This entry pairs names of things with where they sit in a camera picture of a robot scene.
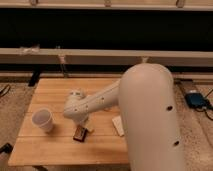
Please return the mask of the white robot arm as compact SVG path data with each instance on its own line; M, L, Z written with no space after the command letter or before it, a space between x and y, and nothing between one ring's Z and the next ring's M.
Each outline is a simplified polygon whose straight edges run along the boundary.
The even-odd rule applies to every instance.
M116 105L131 171L185 171L173 84L164 66L141 63L93 95L71 93L63 115L81 125L90 113Z

